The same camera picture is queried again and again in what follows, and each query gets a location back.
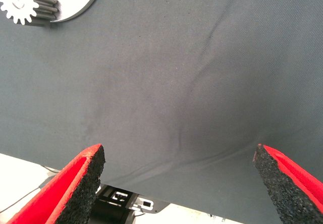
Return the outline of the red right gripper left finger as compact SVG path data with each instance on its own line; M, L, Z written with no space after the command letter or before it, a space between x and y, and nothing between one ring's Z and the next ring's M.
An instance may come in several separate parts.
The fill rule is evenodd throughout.
M88 223L105 163L92 145L75 156L9 223Z

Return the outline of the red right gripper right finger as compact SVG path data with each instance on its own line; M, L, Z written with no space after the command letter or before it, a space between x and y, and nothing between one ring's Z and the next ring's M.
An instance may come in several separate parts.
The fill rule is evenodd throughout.
M322 223L320 180L267 145L257 145L253 162L283 223Z

